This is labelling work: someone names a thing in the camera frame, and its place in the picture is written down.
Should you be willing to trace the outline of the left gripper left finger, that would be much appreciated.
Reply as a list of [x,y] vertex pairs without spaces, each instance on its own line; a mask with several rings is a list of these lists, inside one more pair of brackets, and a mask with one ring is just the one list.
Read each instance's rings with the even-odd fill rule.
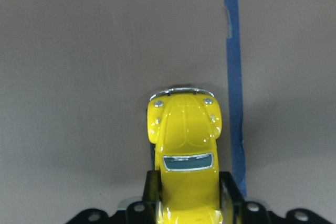
[[160,201],[160,171],[150,170],[142,199],[131,203],[126,209],[126,223],[157,223],[156,209]]

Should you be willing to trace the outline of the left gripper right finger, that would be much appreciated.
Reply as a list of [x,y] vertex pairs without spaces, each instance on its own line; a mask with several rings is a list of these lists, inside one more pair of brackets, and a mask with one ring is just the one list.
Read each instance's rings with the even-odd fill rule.
[[230,172],[219,172],[219,184],[223,223],[269,223],[265,207],[256,201],[245,200]]

